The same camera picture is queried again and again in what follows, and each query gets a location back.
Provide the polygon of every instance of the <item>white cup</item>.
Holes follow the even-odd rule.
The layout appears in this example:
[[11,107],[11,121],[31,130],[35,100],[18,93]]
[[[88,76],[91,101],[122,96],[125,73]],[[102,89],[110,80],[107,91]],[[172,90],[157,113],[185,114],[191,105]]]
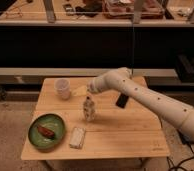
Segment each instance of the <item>white cup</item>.
[[58,95],[63,99],[67,100],[71,96],[70,83],[65,78],[59,78],[55,81],[54,87]]

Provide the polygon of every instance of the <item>green plate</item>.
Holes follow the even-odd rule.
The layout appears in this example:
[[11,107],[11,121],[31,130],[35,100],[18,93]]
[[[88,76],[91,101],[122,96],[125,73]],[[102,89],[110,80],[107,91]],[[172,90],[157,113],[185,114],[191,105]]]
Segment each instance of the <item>green plate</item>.
[[[55,133],[53,139],[41,135],[37,130],[37,125],[52,130]],[[32,145],[37,149],[50,149],[57,145],[65,134],[65,124],[63,119],[56,114],[45,114],[38,117],[30,126],[28,138]]]

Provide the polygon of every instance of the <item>robotic arm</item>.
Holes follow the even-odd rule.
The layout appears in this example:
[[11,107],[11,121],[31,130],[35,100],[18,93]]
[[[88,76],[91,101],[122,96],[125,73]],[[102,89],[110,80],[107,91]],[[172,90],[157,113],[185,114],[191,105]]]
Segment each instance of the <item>robotic arm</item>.
[[141,103],[194,140],[194,107],[143,87],[130,79],[130,70],[120,68],[95,77],[88,91],[117,90]]

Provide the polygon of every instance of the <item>table leg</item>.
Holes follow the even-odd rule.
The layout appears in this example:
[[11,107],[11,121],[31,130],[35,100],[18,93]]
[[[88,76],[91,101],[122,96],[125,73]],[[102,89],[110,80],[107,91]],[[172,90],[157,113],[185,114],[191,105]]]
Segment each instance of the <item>table leg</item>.
[[146,164],[149,162],[151,158],[146,157],[146,158],[139,158],[141,164],[140,164],[140,169],[144,169],[144,167],[146,166]]
[[51,167],[46,160],[40,160],[40,163],[46,168],[47,171],[55,171],[55,169]]

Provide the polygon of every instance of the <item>gray floor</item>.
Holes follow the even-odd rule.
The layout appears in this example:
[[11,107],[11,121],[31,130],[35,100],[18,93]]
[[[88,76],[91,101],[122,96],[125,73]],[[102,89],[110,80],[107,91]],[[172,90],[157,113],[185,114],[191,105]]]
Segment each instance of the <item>gray floor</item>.
[[[46,170],[38,161],[22,161],[20,159],[37,97],[37,92],[18,92],[9,93],[4,101],[0,101],[0,171]],[[181,144],[176,130],[168,123],[164,121],[162,123],[171,151],[170,158],[173,162],[177,164],[182,159],[192,156],[190,149]],[[140,169],[133,169],[138,162],[139,160],[137,159],[115,159],[50,161],[50,164],[56,170],[64,171],[139,171]],[[188,170],[194,170],[194,160],[186,162],[183,166]],[[142,170],[167,171],[167,160],[166,158],[153,158],[147,163],[146,168]]]

